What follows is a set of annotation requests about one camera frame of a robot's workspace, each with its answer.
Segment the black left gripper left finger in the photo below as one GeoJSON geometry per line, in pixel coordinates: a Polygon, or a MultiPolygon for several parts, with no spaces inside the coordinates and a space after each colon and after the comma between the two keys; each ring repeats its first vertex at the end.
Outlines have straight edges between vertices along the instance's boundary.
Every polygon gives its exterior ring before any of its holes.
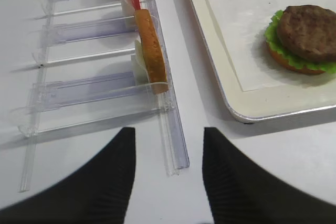
{"type": "Polygon", "coordinates": [[[135,169],[135,129],[124,127],[73,174],[2,209],[1,223],[124,223],[135,169]]]}

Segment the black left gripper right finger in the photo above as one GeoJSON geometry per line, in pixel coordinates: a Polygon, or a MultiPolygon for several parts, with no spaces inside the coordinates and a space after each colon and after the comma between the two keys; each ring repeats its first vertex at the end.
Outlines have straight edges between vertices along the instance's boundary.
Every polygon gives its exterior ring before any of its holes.
{"type": "Polygon", "coordinates": [[[335,206],[267,172],[215,127],[203,137],[202,176],[215,223],[335,223],[335,206]]]}

